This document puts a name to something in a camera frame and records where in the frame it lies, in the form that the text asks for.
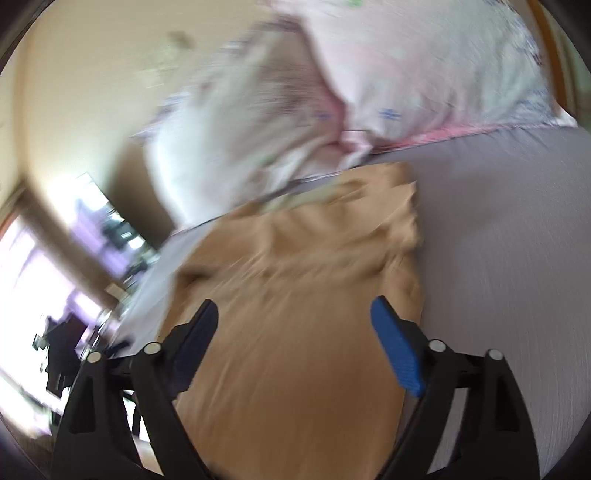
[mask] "pillow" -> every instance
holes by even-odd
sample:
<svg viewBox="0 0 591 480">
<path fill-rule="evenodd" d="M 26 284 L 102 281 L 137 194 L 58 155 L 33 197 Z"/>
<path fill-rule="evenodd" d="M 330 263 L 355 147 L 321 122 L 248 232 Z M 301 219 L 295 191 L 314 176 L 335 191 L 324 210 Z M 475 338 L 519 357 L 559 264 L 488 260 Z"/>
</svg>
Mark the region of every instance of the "pillow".
<svg viewBox="0 0 591 480">
<path fill-rule="evenodd" d="M 177 226 L 198 225 L 359 163 L 369 144 L 348 142 L 343 118 L 300 27 L 281 18 L 226 45 L 176 99 L 147 143 L 148 171 Z"/>
<path fill-rule="evenodd" d="M 506 0 L 275 0 L 301 17 L 347 127 L 377 151 L 557 125 L 540 51 Z"/>
</svg>

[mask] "folded cloth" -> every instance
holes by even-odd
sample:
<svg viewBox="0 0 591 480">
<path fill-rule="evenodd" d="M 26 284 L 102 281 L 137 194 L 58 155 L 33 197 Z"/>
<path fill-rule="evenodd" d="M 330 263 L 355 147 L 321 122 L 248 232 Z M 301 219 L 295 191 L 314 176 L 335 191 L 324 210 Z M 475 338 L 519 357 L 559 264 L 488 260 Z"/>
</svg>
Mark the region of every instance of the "folded cloth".
<svg viewBox="0 0 591 480">
<path fill-rule="evenodd" d="M 341 173 L 319 201 L 226 215 L 177 273 L 160 339 L 201 302 L 219 328 L 176 404 L 204 461 L 236 480 L 373 480 L 404 391 L 369 308 L 419 321 L 406 164 Z"/>
</svg>

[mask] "black clamp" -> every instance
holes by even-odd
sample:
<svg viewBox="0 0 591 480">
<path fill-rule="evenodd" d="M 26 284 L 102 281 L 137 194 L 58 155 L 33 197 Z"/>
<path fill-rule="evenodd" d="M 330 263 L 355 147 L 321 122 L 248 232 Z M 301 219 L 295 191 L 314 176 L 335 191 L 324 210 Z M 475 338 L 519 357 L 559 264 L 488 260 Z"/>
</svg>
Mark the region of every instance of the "black clamp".
<svg viewBox="0 0 591 480">
<path fill-rule="evenodd" d="M 376 480 L 539 480 L 537 449 L 527 409 L 502 354 L 453 352 L 429 342 L 401 320 L 383 297 L 372 324 L 398 377 L 420 397 L 413 417 Z M 217 329 L 207 300 L 191 322 L 134 356 L 91 353 L 83 363 L 57 434 L 52 480 L 163 478 L 140 462 L 129 430 L 123 390 L 135 390 L 152 448 L 167 480 L 215 480 L 193 447 L 172 401 L 188 389 Z M 468 388 L 450 464 L 427 474 L 456 388 Z"/>
</svg>

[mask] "beige wall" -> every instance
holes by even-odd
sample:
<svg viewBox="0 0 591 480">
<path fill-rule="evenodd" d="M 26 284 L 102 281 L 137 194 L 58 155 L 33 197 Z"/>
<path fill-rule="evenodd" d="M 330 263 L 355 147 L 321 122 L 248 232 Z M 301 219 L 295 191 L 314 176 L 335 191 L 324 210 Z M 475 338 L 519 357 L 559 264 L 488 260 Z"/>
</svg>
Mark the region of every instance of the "beige wall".
<svg viewBox="0 0 591 480">
<path fill-rule="evenodd" d="M 18 148 L 15 139 L 15 84 L 21 49 L 12 54 L 0 73 L 0 206 L 19 181 Z"/>
<path fill-rule="evenodd" d="M 255 0 L 56 0 L 27 35 L 22 103 L 23 168 L 42 201 L 67 224 L 72 182 L 88 172 L 158 245 L 172 223 L 129 136 L 211 52 L 262 16 Z M 164 85 L 146 88 L 137 72 L 175 31 L 190 36 L 193 51 Z"/>
</svg>

